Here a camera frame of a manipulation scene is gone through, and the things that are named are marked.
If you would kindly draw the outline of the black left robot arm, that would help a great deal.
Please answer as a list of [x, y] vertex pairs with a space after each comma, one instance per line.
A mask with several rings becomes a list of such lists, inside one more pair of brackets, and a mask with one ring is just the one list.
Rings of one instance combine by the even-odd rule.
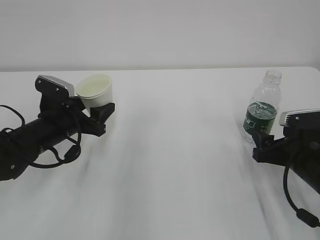
[[21, 125], [0, 131], [1, 181], [15, 180], [27, 167], [53, 169], [74, 162], [82, 152], [82, 135], [104, 135], [116, 105], [92, 107], [92, 116], [84, 114], [79, 97], [43, 107], [37, 119], [26, 123], [17, 110], [4, 106], [20, 118]]

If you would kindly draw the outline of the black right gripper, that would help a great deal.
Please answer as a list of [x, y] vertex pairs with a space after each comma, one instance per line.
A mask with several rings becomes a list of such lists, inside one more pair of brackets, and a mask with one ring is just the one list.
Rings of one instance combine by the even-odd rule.
[[258, 163], [285, 166], [294, 170], [320, 169], [320, 129], [283, 128], [283, 137], [262, 131], [252, 134], [252, 158]]

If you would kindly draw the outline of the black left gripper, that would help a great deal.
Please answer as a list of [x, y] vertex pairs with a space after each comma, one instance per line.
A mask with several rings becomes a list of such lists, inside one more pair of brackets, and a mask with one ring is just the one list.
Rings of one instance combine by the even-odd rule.
[[80, 130], [82, 134], [100, 137], [106, 133], [105, 122], [115, 111], [115, 103], [90, 108], [90, 117], [83, 113], [85, 105], [79, 97], [70, 97], [59, 109], [40, 112], [38, 118], [63, 127], [71, 133], [71, 129]]

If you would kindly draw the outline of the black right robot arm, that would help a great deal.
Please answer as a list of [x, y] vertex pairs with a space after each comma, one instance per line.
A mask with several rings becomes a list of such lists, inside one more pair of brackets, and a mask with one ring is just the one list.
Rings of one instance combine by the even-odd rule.
[[294, 171], [317, 193], [320, 192], [320, 130], [283, 128], [283, 137], [256, 131], [252, 135], [255, 147], [252, 158], [258, 163], [286, 166], [292, 160]]

